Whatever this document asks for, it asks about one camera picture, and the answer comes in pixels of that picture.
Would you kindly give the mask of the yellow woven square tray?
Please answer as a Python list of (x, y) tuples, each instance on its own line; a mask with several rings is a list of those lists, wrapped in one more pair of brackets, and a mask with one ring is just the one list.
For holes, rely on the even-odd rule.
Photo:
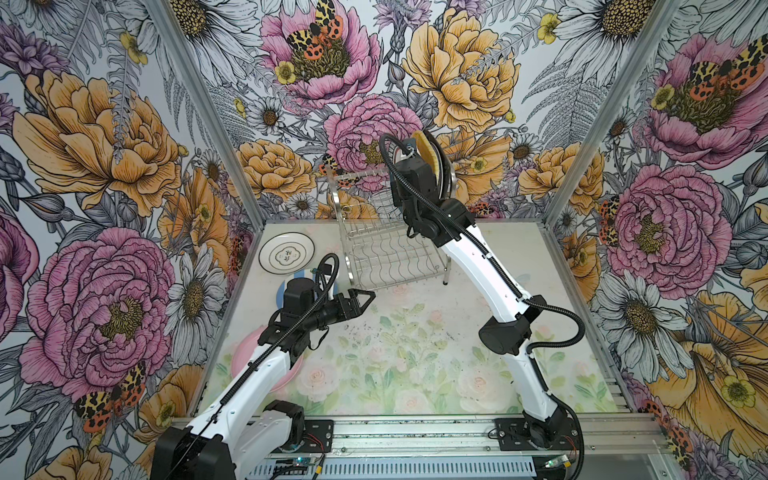
[(427, 163), (434, 174), (437, 199), (441, 199), (444, 180), (439, 144), (435, 137), (429, 131), (425, 130), (415, 131), (412, 134), (412, 139), (416, 142), (419, 156)]

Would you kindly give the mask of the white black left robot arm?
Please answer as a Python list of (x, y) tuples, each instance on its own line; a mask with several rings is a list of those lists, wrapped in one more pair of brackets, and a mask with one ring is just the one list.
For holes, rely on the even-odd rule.
[(302, 407), (276, 401), (258, 408), (309, 348), (312, 332), (359, 318), (376, 297), (332, 289), (330, 279), (287, 283), (246, 366), (205, 411), (157, 440), (150, 478), (244, 479), (273, 451), (302, 442)]

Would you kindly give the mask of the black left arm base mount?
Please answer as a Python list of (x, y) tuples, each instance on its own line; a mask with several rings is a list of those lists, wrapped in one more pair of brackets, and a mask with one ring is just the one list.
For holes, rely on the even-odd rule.
[(263, 414), (282, 413), (290, 421), (287, 440), (272, 453), (330, 453), (333, 444), (335, 422), (333, 420), (308, 419), (300, 405), (274, 400)]

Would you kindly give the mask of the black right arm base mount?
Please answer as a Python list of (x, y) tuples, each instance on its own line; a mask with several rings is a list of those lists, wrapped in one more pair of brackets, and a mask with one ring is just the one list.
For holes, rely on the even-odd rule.
[(538, 420), (527, 413), (494, 420), (490, 433), (501, 451), (578, 450), (583, 446), (580, 428), (562, 409), (551, 418)]

